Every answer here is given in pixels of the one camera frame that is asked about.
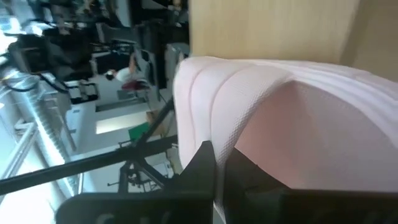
metal frame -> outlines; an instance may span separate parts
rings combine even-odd
[[[211,223],[215,175],[213,145],[204,141],[184,171],[168,179],[162,190],[77,195],[57,210],[55,219],[58,224],[94,223],[109,214],[113,223]]]
[[[22,174],[8,179],[0,180],[0,195],[5,195],[18,190],[26,189],[36,185],[62,179],[72,175],[81,174],[93,169],[109,166],[119,162],[126,161],[120,168],[119,178],[119,193],[128,192],[127,170],[134,164],[140,168],[148,177],[150,177],[156,184],[163,187],[168,182],[168,179],[162,176],[157,170],[150,166],[145,157],[158,154],[166,151],[166,148],[156,148],[154,146],[166,146],[177,140],[176,136],[160,139],[157,141],[147,142],[152,136],[157,127],[163,122],[169,112],[174,110],[173,99],[170,99],[160,111],[158,117],[151,124],[148,131],[144,133],[135,143],[121,147],[113,152],[107,152],[97,156],[92,156],[86,159],[69,162],[59,166],[53,166],[47,169],[38,170],[28,174]]]
[[[25,126],[25,132],[11,153],[11,160],[8,162],[8,166],[1,176],[2,179],[14,177],[18,173],[29,151],[32,149],[33,143],[35,143],[36,137],[38,135],[36,124],[28,123],[25,124]],[[0,205],[2,204],[3,200],[4,195],[0,195]]]

wooden cabinet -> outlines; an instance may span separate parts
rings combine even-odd
[[[397,3],[397,0],[191,0],[192,54],[311,60],[384,74],[385,70],[392,72],[398,64],[395,35],[398,8],[393,7]]]

cable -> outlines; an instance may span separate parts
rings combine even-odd
[[[62,89],[62,88],[58,87],[55,83],[50,82],[50,80],[45,78],[42,74],[38,74],[38,76],[40,77],[41,80],[45,81],[54,90],[57,90],[59,93],[69,94],[69,90],[68,90],[69,87],[65,84],[65,82],[62,82],[62,81],[58,80],[57,78],[55,78],[55,81],[58,82],[59,84],[61,84],[65,88],[65,89]]]
[[[20,89],[20,88],[15,88],[15,87],[10,86],[10,84],[8,84],[8,82],[5,81],[5,80],[3,80],[2,82],[3,82],[4,86],[5,86],[7,89],[12,90],[12,91],[16,91],[16,92],[19,92],[19,93],[25,93],[25,92],[27,92],[27,91],[31,91],[31,90],[33,90],[34,88],[36,88],[36,86],[37,86],[37,84],[38,84],[38,82],[36,82],[36,83],[32,84],[30,87],[27,87],[27,88],[25,88],[25,89]]]
[[[29,20],[27,20],[27,21],[25,21],[25,22],[23,22],[21,24],[21,28],[25,29],[31,22],[41,22],[41,23],[47,24],[47,25],[49,25],[51,27],[54,27],[54,28],[57,27],[56,25],[52,24],[51,22],[45,21],[43,19],[29,19]]]

